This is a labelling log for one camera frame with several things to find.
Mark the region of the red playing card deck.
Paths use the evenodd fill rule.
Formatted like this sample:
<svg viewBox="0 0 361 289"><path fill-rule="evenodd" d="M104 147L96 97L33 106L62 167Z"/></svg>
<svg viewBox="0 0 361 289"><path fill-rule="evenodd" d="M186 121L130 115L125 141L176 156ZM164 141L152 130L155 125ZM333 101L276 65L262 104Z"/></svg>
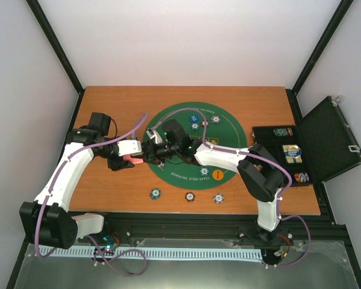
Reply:
<svg viewBox="0 0 361 289"><path fill-rule="evenodd" d="M124 155L123 160L132 163L133 165L142 164L144 160L141 158L134 158L131 155Z"/></svg>

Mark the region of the teal poker chip stack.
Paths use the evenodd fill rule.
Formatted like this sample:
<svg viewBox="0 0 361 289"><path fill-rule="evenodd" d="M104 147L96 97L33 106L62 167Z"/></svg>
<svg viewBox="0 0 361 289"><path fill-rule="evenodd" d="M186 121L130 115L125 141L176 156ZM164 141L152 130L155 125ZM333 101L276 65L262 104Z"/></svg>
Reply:
<svg viewBox="0 0 361 289"><path fill-rule="evenodd" d="M160 198L160 196L161 196L161 191L160 191L160 189L154 188L154 189L151 190L151 192L150 192L150 198L151 198L151 200L157 200L157 199Z"/></svg>

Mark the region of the blue round blind button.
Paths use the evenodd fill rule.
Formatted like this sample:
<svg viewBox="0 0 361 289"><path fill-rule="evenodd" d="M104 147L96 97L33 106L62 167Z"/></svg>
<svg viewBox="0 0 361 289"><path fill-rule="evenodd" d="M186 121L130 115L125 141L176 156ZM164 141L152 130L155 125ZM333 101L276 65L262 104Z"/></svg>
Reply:
<svg viewBox="0 0 361 289"><path fill-rule="evenodd" d="M188 119L191 123L198 123L200 120L199 116L196 114L190 114Z"/></svg>

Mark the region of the brown poker chip stack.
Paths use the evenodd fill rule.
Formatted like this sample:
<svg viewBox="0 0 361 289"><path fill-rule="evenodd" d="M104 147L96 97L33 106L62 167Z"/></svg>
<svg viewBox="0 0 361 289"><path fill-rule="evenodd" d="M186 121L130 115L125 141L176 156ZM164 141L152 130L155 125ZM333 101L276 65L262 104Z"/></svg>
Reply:
<svg viewBox="0 0 361 289"><path fill-rule="evenodd" d="M193 202L195 200L195 194L192 193L192 192L188 192L186 195L185 195L185 198L188 202Z"/></svg>

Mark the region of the orange round blind button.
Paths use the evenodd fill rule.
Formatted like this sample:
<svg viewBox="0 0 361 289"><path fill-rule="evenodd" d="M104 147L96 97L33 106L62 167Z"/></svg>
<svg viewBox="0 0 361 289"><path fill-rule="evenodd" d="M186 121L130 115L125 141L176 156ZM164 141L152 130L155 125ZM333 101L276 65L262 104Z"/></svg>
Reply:
<svg viewBox="0 0 361 289"><path fill-rule="evenodd" d="M224 172L220 169L216 169L212 172L212 178L216 181L221 181L224 179Z"/></svg>

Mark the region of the blue white chip stack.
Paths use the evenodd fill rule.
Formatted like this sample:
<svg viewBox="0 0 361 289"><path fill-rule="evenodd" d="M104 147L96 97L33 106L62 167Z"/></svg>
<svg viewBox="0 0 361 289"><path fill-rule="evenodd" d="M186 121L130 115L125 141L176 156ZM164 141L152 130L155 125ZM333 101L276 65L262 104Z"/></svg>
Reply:
<svg viewBox="0 0 361 289"><path fill-rule="evenodd" d="M224 196L222 194L215 194L213 196L213 201L216 203L216 204L221 204L224 202Z"/></svg>

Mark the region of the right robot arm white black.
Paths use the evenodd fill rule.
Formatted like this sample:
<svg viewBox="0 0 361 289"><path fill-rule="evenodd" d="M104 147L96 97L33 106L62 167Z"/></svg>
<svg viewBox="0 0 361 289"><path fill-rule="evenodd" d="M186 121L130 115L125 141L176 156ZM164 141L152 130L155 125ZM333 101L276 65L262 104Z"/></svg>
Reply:
<svg viewBox="0 0 361 289"><path fill-rule="evenodd" d="M289 173L261 145L249 148L229 148L206 141L207 128L201 138L191 138L182 125L174 119L160 121L148 128L148 140L142 143L143 160L160 166L177 156L185 164L214 166L240 175L247 191L256 199L258 227L275 231L280 221L282 193L291 185L283 185Z"/></svg>

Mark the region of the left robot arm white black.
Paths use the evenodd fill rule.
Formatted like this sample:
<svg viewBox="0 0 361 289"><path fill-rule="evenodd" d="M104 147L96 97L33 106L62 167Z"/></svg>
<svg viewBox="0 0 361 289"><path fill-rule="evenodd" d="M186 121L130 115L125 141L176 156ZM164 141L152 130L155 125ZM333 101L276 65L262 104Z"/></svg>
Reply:
<svg viewBox="0 0 361 289"><path fill-rule="evenodd" d="M140 142L124 134L109 138L112 118L92 113L87 125L72 129L66 137L63 156L43 190L33 202L24 202L19 210L26 240L35 246L43 245L68 249L74 242L93 235L99 242L112 238L113 227L104 216L85 213L69 214L70 201L85 168L96 157L108 160L112 169L132 167L124 157L141 152Z"/></svg>

